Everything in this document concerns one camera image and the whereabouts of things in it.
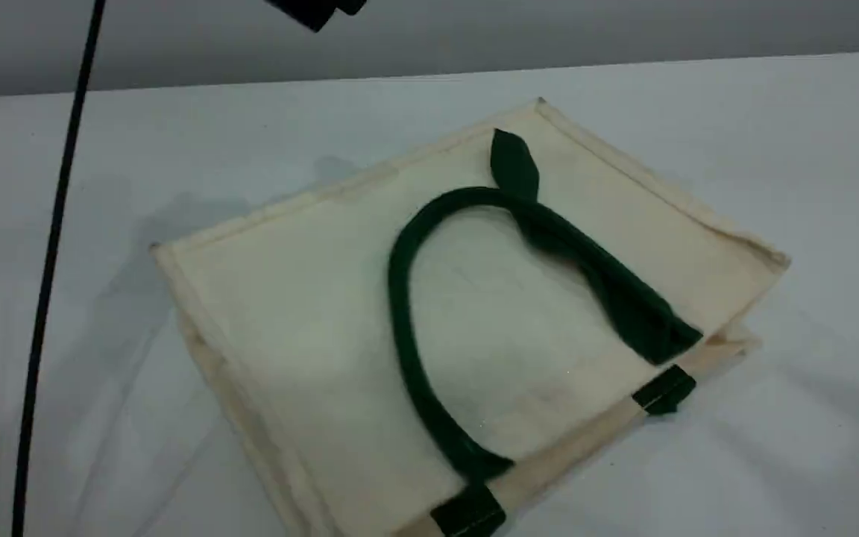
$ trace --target white table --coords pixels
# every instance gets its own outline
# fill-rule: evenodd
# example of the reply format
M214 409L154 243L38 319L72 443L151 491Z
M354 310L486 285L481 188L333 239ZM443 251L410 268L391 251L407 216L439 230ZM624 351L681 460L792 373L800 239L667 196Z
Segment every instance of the white table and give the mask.
M537 95L793 254L777 299L826 344L759 351L510 533L859 534L859 54L89 94L27 534L282 534L146 248ZM0 535L69 105L0 98Z

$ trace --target black cable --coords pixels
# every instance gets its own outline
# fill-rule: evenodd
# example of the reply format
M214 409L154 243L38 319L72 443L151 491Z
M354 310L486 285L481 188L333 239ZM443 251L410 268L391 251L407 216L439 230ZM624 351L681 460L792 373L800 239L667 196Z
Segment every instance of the black cable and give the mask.
M88 27L88 40L78 69L78 82L75 85L75 101L72 102L72 115L69 117L68 131L65 132L65 149L62 164L58 171L58 185L55 187L55 201L51 206L51 229L48 231L48 249L45 251L45 268L42 271L42 285L38 289L38 307L35 310L35 325L31 336L31 350L28 353L28 374L25 378L25 396L22 401L22 425L18 439L18 456L15 462L15 490L13 493L13 537L21 537L25 528L25 497L28 489L28 457L31 452L31 428L35 419L35 395L38 390L38 370L42 362L42 347L45 342L45 320L48 318L48 303L51 301L51 285L55 276L55 262L58 259L58 240L62 234L62 218L65 214L65 200L68 197L69 179L72 176L72 161L75 159L75 144L78 143L78 126L81 125L81 112L85 106L88 92L88 79L92 74L95 48L98 47L98 31L105 12L105 0L95 0L92 6L92 20Z

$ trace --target jute bag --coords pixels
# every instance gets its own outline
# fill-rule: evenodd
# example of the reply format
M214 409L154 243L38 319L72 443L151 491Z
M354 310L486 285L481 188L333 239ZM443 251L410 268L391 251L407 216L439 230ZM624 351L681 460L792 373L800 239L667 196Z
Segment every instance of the jute bag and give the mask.
M528 144L539 203L703 334L653 365L572 266L503 210L448 218L409 292L451 417L514 464L467 486L400 373L386 264L429 201L492 186L494 129ZM488 535L576 463L671 410L757 342L743 314L790 260L537 101L358 176L153 249L188 349L295 535Z

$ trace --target gray wall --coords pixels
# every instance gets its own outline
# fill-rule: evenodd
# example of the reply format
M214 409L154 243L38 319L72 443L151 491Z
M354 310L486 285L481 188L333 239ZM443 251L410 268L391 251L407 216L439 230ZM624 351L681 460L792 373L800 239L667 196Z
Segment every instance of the gray wall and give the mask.
M96 88L859 51L859 0L370 0L311 34L260 0L108 0ZM91 0L0 0L0 95L68 91Z

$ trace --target green fabric tab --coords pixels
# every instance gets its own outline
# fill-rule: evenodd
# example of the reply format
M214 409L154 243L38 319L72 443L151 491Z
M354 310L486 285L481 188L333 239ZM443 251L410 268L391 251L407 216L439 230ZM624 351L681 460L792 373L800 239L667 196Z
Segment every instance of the green fabric tab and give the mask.
M471 485L501 475L512 461L478 445L433 393L420 361L409 303L409 273L417 251L450 215L477 205L509 211L528 244L579 267L618 336L651 363L664 363L702 337L675 316L654 289L575 225L535 200L538 170L519 136L495 133L491 170L498 189L459 188L419 210L396 238L388 265L389 313L406 391L437 448Z
M506 513L486 486L468 486L430 511L446 537L489 537L506 522Z
M685 370L672 364L648 384L638 389L632 398L649 415L665 415L678 412L678 405L695 389L694 378Z

